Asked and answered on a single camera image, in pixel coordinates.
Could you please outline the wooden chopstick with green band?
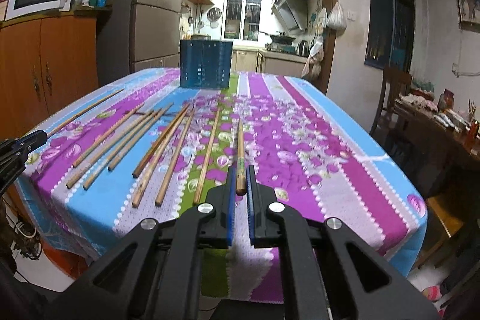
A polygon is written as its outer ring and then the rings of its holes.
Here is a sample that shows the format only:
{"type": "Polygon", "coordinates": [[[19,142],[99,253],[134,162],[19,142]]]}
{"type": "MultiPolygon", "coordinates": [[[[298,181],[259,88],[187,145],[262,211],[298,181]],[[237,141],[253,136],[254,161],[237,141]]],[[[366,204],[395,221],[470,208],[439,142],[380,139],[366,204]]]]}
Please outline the wooden chopstick with green band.
{"type": "Polygon", "coordinates": [[[236,176],[236,194],[244,196],[247,192],[247,174],[245,164],[245,147],[242,121],[238,121],[238,141],[237,141],[237,176],[236,176]]]}

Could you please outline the kitchen window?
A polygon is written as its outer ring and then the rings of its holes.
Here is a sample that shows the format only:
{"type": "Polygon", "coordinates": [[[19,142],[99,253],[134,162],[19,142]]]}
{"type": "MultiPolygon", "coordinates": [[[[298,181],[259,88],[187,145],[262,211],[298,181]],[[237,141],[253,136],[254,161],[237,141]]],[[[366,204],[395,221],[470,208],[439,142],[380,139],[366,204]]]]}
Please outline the kitchen window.
{"type": "Polygon", "coordinates": [[[262,0],[225,0],[224,39],[258,41],[262,0]]]}

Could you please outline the orange wooden cabinet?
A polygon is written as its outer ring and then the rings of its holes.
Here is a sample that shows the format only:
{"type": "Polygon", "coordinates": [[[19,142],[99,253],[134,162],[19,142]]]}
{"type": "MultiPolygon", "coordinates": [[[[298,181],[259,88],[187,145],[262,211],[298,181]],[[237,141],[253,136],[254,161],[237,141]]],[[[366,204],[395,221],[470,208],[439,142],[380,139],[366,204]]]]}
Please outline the orange wooden cabinet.
{"type": "Polygon", "coordinates": [[[98,88],[97,36],[110,8],[1,22],[1,138],[22,136],[98,88]]]}

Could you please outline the floral striped tablecloth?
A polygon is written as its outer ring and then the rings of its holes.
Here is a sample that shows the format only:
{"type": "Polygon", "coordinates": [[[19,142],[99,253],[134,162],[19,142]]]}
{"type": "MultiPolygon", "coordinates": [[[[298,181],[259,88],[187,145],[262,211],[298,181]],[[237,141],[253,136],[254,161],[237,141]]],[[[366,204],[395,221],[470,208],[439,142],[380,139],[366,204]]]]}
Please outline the floral striped tablecloth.
{"type": "Polygon", "coordinates": [[[49,245],[88,259],[104,254],[143,218],[179,217],[193,202],[217,107],[220,118],[205,188],[224,183],[236,157],[242,121],[245,158],[259,183],[305,218],[340,218],[408,274],[425,237],[425,202],[383,148],[347,113],[309,82],[291,76],[237,72],[222,91],[182,88],[180,72],[152,68],[119,79],[67,106],[41,128],[64,120],[106,95],[124,91],[77,118],[32,152],[17,183],[32,221],[49,245]],[[108,144],[149,110],[172,107],[126,154],[114,171],[104,170],[88,190],[80,179],[66,183],[100,150],[80,157],[109,127],[143,106],[103,141],[108,144]],[[170,140],[137,209],[139,179],[132,173],[147,150],[186,104],[191,106],[170,140]],[[191,110],[194,117],[160,207],[155,198],[191,110]]]}

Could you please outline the blue perforated utensil holder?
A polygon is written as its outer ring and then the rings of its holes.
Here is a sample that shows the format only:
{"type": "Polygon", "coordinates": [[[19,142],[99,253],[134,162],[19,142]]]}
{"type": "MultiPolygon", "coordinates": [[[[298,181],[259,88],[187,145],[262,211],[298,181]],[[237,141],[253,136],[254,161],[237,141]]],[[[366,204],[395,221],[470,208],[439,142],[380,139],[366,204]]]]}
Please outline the blue perforated utensil holder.
{"type": "Polygon", "coordinates": [[[216,90],[228,88],[232,52],[232,41],[182,40],[180,86],[216,90]]]}

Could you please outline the hanging cloth rag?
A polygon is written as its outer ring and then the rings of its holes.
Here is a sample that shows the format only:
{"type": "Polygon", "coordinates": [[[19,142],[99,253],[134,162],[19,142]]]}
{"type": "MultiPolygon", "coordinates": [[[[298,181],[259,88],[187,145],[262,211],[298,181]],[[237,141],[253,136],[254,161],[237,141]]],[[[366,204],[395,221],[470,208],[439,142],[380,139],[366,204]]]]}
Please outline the hanging cloth rag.
{"type": "Polygon", "coordinates": [[[324,38],[318,36],[309,51],[301,74],[302,79],[314,81],[320,76],[321,63],[324,60],[324,38]]]}

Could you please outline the electric kettle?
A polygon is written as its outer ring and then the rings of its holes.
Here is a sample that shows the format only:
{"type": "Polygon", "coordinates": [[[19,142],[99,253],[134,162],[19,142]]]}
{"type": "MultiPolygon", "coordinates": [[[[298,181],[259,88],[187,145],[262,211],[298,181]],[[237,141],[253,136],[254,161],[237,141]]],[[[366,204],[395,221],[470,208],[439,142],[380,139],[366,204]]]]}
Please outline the electric kettle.
{"type": "Polygon", "coordinates": [[[310,53],[310,44],[307,40],[301,40],[296,46],[296,55],[307,58],[310,53]]]}

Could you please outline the black wok on stove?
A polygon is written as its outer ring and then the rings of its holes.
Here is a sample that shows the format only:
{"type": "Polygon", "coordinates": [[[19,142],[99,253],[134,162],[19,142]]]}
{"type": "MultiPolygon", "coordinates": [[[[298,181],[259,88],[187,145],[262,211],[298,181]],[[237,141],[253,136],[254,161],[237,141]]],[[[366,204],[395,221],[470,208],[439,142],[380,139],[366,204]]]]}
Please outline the black wok on stove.
{"type": "Polygon", "coordinates": [[[267,32],[262,32],[262,31],[259,31],[259,32],[270,37],[270,39],[272,40],[272,43],[291,46],[295,41],[294,37],[289,37],[284,32],[280,32],[279,34],[269,34],[267,32]]]}

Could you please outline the dark wooden chair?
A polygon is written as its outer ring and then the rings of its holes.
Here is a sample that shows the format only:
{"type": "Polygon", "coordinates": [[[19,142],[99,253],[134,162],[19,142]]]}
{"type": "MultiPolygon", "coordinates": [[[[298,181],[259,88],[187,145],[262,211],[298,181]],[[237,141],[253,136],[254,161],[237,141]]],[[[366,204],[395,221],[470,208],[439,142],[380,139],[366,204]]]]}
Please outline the dark wooden chair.
{"type": "Polygon", "coordinates": [[[382,72],[382,86],[373,125],[369,134],[374,136],[377,128],[389,129],[394,105],[401,96],[409,93],[413,76],[394,67],[385,66],[382,72]]]}

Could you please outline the cluttered wooden side table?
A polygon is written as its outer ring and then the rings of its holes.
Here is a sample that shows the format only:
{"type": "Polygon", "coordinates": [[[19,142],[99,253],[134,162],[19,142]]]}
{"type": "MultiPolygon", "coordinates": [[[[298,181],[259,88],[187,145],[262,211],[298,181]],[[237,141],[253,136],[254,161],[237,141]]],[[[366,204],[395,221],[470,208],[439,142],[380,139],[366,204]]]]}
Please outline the cluttered wooden side table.
{"type": "Polygon", "coordinates": [[[463,135],[403,97],[395,100],[394,113],[394,129],[406,142],[402,168],[422,196],[479,189],[479,143],[466,149],[463,135]]]}

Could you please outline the range hood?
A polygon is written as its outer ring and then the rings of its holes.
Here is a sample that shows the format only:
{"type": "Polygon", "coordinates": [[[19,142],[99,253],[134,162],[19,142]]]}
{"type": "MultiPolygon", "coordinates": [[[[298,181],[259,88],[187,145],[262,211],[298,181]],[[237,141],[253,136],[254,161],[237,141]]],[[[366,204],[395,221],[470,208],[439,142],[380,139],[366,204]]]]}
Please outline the range hood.
{"type": "Polygon", "coordinates": [[[272,13],[288,32],[306,32],[308,6],[306,0],[275,0],[272,13]]]}

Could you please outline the hanging white plastic bag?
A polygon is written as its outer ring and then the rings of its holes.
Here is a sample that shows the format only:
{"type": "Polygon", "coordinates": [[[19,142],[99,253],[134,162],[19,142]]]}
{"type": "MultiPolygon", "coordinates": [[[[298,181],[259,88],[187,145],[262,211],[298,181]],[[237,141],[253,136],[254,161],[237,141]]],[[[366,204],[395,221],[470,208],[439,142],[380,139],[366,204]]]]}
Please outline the hanging white plastic bag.
{"type": "Polygon", "coordinates": [[[341,4],[337,1],[326,21],[326,26],[336,31],[344,31],[347,28],[347,19],[341,4]]]}

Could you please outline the dark window with frame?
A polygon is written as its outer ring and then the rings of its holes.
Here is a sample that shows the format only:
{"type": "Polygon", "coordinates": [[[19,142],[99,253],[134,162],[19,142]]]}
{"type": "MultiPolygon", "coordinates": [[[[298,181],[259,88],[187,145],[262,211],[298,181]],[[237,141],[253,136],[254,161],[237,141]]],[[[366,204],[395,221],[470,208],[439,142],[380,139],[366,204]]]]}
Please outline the dark window with frame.
{"type": "Polygon", "coordinates": [[[410,70],[415,27],[414,0],[370,0],[364,63],[377,69],[410,70]]]}

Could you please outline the framed wall picture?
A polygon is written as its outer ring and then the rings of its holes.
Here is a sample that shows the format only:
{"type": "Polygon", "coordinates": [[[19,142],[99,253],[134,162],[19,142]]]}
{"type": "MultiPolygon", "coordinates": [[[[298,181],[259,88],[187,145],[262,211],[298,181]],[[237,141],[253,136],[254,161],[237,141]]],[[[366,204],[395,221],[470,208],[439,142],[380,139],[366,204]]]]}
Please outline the framed wall picture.
{"type": "Polygon", "coordinates": [[[456,0],[459,27],[479,32],[479,0],[456,0]]]}

